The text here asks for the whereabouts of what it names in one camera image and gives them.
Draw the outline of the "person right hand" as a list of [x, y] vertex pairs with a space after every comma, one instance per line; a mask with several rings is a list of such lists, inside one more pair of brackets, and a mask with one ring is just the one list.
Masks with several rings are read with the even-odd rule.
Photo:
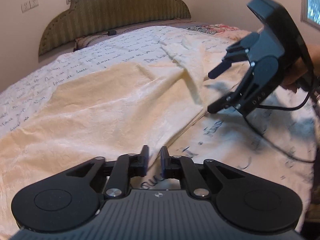
[[[319, 44], [308, 44], [307, 45], [310, 57], [313, 62], [314, 74], [319, 76], [320, 67], [320, 47]], [[296, 81], [308, 72], [307, 66], [304, 64], [303, 60], [299, 58], [289, 69], [289, 72], [285, 76], [281, 87], [285, 90], [291, 90], [294, 93], [297, 92]]]

